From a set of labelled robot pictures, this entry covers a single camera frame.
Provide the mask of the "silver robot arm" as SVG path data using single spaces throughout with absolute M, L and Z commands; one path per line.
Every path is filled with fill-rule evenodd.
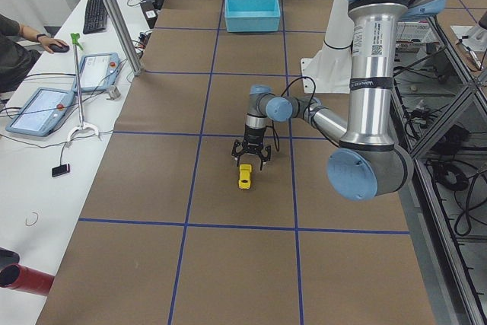
M 341 196 L 358 201 L 395 192 L 412 178 L 412 159 L 388 133 L 397 26 L 440 13 L 447 0 L 346 1 L 354 25 L 347 118 L 315 97 L 278 97 L 255 84 L 245 133 L 234 143 L 232 156 L 255 155 L 267 162 L 266 121 L 301 118 L 337 144 L 326 166 L 328 179 Z

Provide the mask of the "person hand on mouse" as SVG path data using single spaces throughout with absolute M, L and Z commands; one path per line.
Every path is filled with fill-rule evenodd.
M 57 45 L 59 48 L 62 48 L 67 45 L 67 43 L 63 40 L 55 39 L 47 36 L 40 37 L 38 39 L 38 42 L 48 53 L 54 53 L 51 45 Z

